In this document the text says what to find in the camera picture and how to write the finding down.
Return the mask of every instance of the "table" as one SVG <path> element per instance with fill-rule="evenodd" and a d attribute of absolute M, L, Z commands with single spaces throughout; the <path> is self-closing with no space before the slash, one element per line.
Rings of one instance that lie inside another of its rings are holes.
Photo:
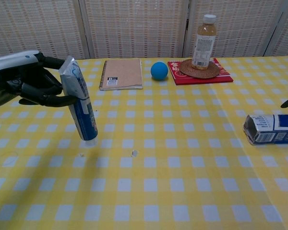
<path fill-rule="evenodd" d="M 96 148 L 67 107 L 0 107 L 0 229 L 288 230 L 288 145 L 242 131 L 247 114 L 288 114 L 288 57 L 218 59 L 233 83 L 153 81 L 173 59 L 143 58 L 143 90 L 108 92 L 104 59 L 79 60 Z"/>

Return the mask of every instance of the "spiral notebook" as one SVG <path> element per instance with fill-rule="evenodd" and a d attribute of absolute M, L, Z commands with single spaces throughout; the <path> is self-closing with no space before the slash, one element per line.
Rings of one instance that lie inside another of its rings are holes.
<path fill-rule="evenodd" d="M 106 60 L 102 70 L 100 90 L 142 89 L 140 59 Z"/>

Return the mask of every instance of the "box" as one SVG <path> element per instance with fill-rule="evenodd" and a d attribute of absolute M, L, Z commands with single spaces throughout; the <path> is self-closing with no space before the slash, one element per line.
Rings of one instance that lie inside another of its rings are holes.
<path fill-rule="evenodd" d="M 243 130 L 252 145 L 288 144 L 288 115 L 248 115 Z"/>

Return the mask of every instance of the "notebook label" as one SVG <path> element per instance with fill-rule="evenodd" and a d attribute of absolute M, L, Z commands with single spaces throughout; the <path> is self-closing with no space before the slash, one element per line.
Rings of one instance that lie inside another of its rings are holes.
<path fill-rule="evenodd" d="M 117 77 L 111 77 L 111 78 L 108 78 L 107 80 L 107 86 L 113 86 L 113 85 L 117 85 L 117 82 L 118 82 L 118 78 Z"/>

